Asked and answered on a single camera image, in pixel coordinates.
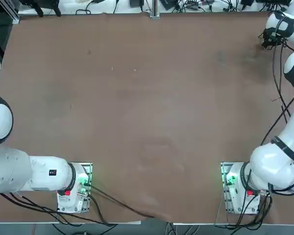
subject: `brown table surface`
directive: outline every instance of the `brown table surface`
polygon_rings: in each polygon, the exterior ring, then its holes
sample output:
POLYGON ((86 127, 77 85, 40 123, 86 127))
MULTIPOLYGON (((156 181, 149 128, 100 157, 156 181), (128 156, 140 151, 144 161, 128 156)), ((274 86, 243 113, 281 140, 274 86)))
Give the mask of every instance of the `brown table surface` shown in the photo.
MULTIPOLYGON (((23 19, 12 29, 0 76, 0 95, 15 118, 5 144, 93 162, 95 184, 142 212, 214 223, 220 162, 248 161, 280 113, 272 101, 272 51, 260 50, 257 38, 266 17, 23 19)), ((287 102, 294 93, 285 80, 283 93, 287 102)), ((56 208, 54 192, 27 195, 56 208)), ((108 221, 142 219, 98 200, 108 221)), ((222 208, 219 223, 226 222, 222 208)), ((98 219, 95 209, 85 216, 98 219)), ((0 222, 12 221, 53 220, 0 197, 0 222)), ((275 196, 266 222, 294 224, 294 197, 275 196)))

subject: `white robotic arm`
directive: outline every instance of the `white robotic arm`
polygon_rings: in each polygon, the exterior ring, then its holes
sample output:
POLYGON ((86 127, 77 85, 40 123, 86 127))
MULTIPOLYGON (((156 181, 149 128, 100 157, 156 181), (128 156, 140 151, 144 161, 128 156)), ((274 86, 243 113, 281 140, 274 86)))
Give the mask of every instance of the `white robotic arm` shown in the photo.
MULTIPOLYGON (((13 114, 0 97, 0 144, 10 135, 13 114)), ((91 174, 83 165, 53 156, 28 156, 0 145, 0 193, 17 191, 57 191, 58 210, 82 213, 89 210, 88 187, 91 174)))
MULTIPOLYGON (((284 39, 294 46, 294 0, 285 13, 276 11, 269 16, 263 37, 264 47, 280 45, 284 39)), ((284 65, 284 76, 294 86, 294 52, 284 65)), ((257 147, 249 163, 234 163, 226 180, 232 199, 229 211, 234 213, 244 209, 257 213, 263 191, 294 195, 294 112, 281 134, 257 147)))

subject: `red button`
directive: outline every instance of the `red button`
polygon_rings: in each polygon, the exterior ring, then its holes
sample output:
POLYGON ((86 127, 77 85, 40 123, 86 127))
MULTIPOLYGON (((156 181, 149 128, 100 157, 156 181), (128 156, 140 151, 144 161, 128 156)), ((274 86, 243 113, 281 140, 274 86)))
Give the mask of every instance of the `red button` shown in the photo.
POLYGON ((253 191, 252 190, 247 190, 247 196, 252 196, 253 195, 253 191))

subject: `green led light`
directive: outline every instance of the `green led light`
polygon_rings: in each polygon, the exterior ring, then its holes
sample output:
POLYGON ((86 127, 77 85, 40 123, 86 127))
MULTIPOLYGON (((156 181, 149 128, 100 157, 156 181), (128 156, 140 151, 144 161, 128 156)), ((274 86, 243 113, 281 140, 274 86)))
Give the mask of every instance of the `green led light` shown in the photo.
POLYGON ((235 176, 232 176, 227 179, 227 184, 228 185, 234 185, 235 184, 235 176))
POLYGON ((88 182, 88 177, 79 177, 78 182, 81 184, 87 183, 88 182))

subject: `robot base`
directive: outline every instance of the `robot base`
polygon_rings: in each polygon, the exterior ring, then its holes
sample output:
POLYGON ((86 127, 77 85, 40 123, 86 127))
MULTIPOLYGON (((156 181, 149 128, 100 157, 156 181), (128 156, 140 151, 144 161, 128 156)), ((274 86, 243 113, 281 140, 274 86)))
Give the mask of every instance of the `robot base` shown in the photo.
MULTIPOLYGON (((223 184, 223 194, 225 201, 225 209, 229 213, 240 214, 242 210, 246 209, 248 203, 254 198, 255 195, 252 192, 247 191, 242 185, 241 181, 241 168, 243 166, 242 162, 221 163, 221 174, 222 174, 222 184, 223 184)), ((260 195, 257 195, 255 199, 248 205, 245 214, 256 214, 258 210, 258 205, 260 201, 260 195)))
POLYGON ((75 184, 71 191, 66 191, 64 195, 57 192, 58 211, 65 213, 85 213, 89 211, 90 188, 84 183, 91 185, 93 164, 92 163, 72 163, 76 172, 75 184))

